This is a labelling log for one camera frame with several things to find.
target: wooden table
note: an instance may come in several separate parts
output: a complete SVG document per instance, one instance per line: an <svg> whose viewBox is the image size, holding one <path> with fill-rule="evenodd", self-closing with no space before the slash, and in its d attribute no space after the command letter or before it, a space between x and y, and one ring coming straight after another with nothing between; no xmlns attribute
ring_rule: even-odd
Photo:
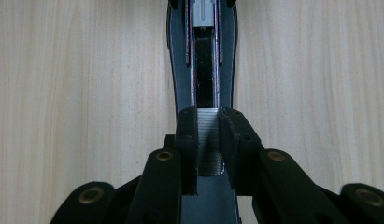
<svg viewBox="0 0 384 224"><path fill-rule="evenodd" d="M0 223L119 187L174 133L166 1L0 2ZM319 185L384 190L384 0L237 2L235 109ZM244 223L254 223L240 198Z"/></svg>

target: black mechanical arm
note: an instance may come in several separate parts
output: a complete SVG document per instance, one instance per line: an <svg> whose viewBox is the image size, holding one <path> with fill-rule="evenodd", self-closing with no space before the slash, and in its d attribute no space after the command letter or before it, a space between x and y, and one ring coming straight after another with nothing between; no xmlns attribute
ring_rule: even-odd
<svg viewBox="0 0 384 224"><path fill-rule="evenodd" d="M118 189L75 189L51 223L241 223L236 196L252 196L259 223L384 223L384 192L323 189L284 151L265 149L233 106L235 1L170 0L167 45L177 130L144 172Z"/></svg>

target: wooden surface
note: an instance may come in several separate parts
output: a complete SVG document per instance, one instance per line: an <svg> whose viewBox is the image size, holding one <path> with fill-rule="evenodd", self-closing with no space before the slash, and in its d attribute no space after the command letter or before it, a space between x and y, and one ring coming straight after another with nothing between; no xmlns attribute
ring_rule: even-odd
<svg viewBox="0 0 384 224"><path fill-rule="evenodd" d="M165 1L0 2L0 223L119 187L175 131ZM384 190L384 0L237 2L235 108L319 185ZM254 223L250 199L240 200Z"/></svg>

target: black plastic part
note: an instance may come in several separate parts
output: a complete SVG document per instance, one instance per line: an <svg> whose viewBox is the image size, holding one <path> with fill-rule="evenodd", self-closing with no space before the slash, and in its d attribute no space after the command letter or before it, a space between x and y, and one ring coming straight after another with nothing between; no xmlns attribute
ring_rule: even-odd
<svg viewBox="0 0 384 224"><path fill-rule="evenodd" d="M126 223L176 224L180 221L182 192L180 155L159 149L149 155Z"/></svg>
<svg viewBox="0 0 384 224"><path fill-rule="evenodd" d="M194 107L180 111L175 133L175 150L182 157L183 194L194 195L197 191L198 133L197 114Z"/></svg>
<svg viewBox="0 0 384 224"><path fill-rule="evenodd" d="M259 224L281 223L279 213L270 199L267 191L264 189L258 195L252 198L252 208Z"/></svg>
<svg viewBox="0 0 384 224"><path fill-rule="evenodd" d="M128 211L130 210L136 188L138 187L139 179L140 176L116 189L112 204L108 209L107 217L103 223L124 223L127 218Z"/></svg>
<svg viewBox="0 0 384 224"><path fill-rule="evenodd" d="M227 175L198 176L198 195L182 196L182 224L239 224L235 192Z"/></svg>
<svg viewBox="0 0 384 224"><path fill-rule="evenodd" d="M348 223L290 155L275 149L261 150L258 161L257 173L263 186L258 186L254 200L268 193L279 214L278 223Z"/></svg>
<svg viewBox="0 0 384 224"><path fill-rule="evenodd" d="M168 134L165 136L163 148L171 148L174 149L175 144L175 135L174 134Z"/></svg>
<svg viewBox="0 0 384 224"><path fill-rule="evenodd" d="M82 203L81 195L84 198L93 198L98 193L95 189L101 189L103 194L96 202ZM91 195L86 194L86 190L91 190ZM107 210L115 194L114 188L108 183L91 182L75 189L58 209L52 224L63 223L104 223Z"/></svg>
<svg viewBox="0 0 384 224"><path fill-rule="evenodd" d="M384 192L365 184L347 184L340 198L350 217L358 216L359 223L384 223Z"/></svg>
<svg viewBox="0 0 384 224"><path fill-rule="evenodd" d="M221 109L220 149L232 188L237 195L252 196L257 158L264 147L241 112L231 108Z"/></svg>
<svg viewBox="0 0 384 224"><path fill-rule="evenodd" d="M169 5L173 9L178 9L179 0L168 0Z"/></svg>
<svg viewBox="0 0 384 224"><path fill-rule="evenodd" d="M235 5L235 0L227 0L227 7L233 7Z"/></svg>

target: screw hole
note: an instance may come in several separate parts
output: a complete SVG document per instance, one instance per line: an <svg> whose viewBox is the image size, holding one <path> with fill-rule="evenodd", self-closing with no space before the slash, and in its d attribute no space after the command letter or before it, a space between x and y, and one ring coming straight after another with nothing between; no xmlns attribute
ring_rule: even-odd
<svg viewBox="0 0 384 224"><path fill-rule="evenodd" d="M81 192L78 196L78 201L80 203L89 204L95 203L104 196L104 190L100 187L92 187Z"/></svg>
<svg viewBox="0 0 384 224"><path fill-rule="evenodd" d="M380 207L384 205L384 200L378 194L368 189L356 189L355 194L365 203Z"/></svg>
<svg viewBox="0 0 384 224"><path fill-rule="evenodd" d="M172 155L172 153L168 152L168 151L163 151L163 152L159 152L157 153L156 155L156 158L157 160L159 161L169 161L173 158L174 156Z"/></svg>
<svg viewBox="0 0 384 224"><path fill-rule="evenodd" d="M283 161L283 160L285 160L285 156L282 155L279 152L276 152L276 151L270 151L269 153L267 153L267 156L272 161Z"/></svg>

